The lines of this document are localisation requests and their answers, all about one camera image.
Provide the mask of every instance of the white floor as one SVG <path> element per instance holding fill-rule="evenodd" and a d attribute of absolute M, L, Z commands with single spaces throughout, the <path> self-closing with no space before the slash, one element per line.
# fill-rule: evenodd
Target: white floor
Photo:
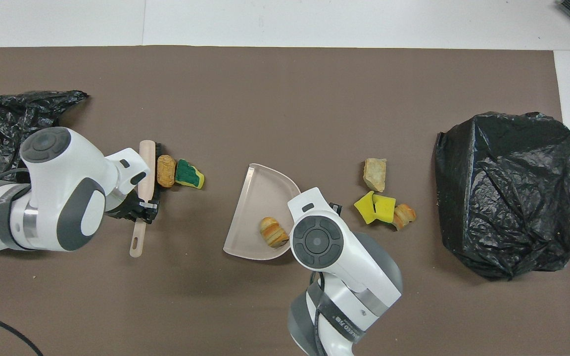
<path fill-rule="evenodd" d="M 554 0 L 0 1 L 0 47 L 148 44 L 556 50 L 570 127 L 570 19 Z"/>

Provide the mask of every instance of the bread piece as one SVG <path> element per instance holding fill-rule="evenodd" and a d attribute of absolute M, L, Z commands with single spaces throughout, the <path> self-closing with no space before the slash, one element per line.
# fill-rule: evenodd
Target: bread piece
<path fill-rule="evenodd" d="M 289 241 L 289 236 L 273 217 L 264 217 L 260 223 L 261 235 L 270 247 L 277 248 Z"/>
<path fill-rule="evenodd" d="M 155 165 L 156 180 L 158 184 L 165 188 L 170 188 L 175 184 L 175 166 L 176 162 L 169 155 L 161 155 Z"/>
<path fill-rule="evenodd" d="M 397 230 L 403 229 L 408 223 L 415 221 L 417 214 L 406 204 L 400 204 L 395 207 L 393 222 L 391 223 Z"/>
<path fill-rule="evenodd" d="M 386 187 L 386 158 L 367 158 L 363 178 L 371 190 L 383 192 Z"/>

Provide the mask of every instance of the black cable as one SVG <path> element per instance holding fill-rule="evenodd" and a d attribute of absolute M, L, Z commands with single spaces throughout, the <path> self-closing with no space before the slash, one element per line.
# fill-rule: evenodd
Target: black cable
<path fill-rule="evenodd" d="M 29 173 L 27 168 L 15 168 L 15 169 L 11 169 L 9 171 L 3 172 L 2 174 L 0 174 L 0 180 L 5 178 L 6 176 L 9 176 L 13 173 L 17 173 L 17 172 L 26 172 Z"/>
<path fill-rule="evenodd" d="M 0 327 L 3 327 L 4 329 L 13 333 L 14 336 L 23 340 L 23 342 L 27 343 L 28 346 L 32 349 L 32 351 L 36 352 L 37 356 L 43 356 L 43 353 L 41 352 L 41 350 L 39 350 L 39 348 L 36 345 L 34 345 L 34 343 L 31 342 L 29 338 L 25 337 L 25 335 L 20 333 L 17 329 L 14 329 L 14 327 L 9 326 L 8 324 L 6 324 L 5 322 L 2 322 L 2 321 L 0 321 Z"/>
<path fill-rule="evenodd" d="M 324 292 L 324 273 L 322 272 L 318 272 L 318 275 L 320 277 L 321 280 L 321 291 Z M 316 277 L 316 271 L 312 272 L 312 275 L 310 275 L 309 277 L 309 284 L 312 284 L 315 282 L 315 277 Z M 316 308 L 316 315 L 315 315 L 315 320 L 314 320 L 314 340 L 316 342 L 316 349 L 319 353 L 319 356 L 327 356 L 327 351 L 324 349 L 323 347 L 323 342 L 321 341 L 321 336 L 318 332 L 318 323 L 321 317 L 321 310 L 320 310 L 320 305 L 318 305 L 318 307 Z"/>

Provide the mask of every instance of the crumpled black plastic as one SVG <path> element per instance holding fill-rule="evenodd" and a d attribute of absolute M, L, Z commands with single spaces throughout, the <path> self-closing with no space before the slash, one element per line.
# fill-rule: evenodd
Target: crumpled black plastic
<path fill-rule="evenodd" d="M 443 245 L 486 279 L 570 259 L 570 130 L 541 113 L 485 113 L 439 133 Z"/>
<path fill-rule="evenodd" d="M 0 95 L 0 174 L 18 167 L 23 140 L 35 131 L 57 126 L 61 114 L 86 97 L 80 90 Z"/>

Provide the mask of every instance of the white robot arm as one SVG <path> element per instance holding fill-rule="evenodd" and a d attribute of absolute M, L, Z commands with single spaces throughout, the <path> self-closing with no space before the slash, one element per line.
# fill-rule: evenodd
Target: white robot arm
<path fill-rule="evenodd" d="M 370 236 L 351 232 L 318 188 L 287 205 L 294 257 L 321 272 L 292 302 L 289 332 L 309 356 L 352 356 L 353 343 L 401 297 L 400 270 Z"/>
<path fill-rule="evenodd" d="M 104 215 L 150 222 L 133 190 L 150 169 L 133 149 L 104 157 L 75 131 L 49 128 L 20 153 L 32 185 L 0 180 L 0 250 L 77 250 Z"/>

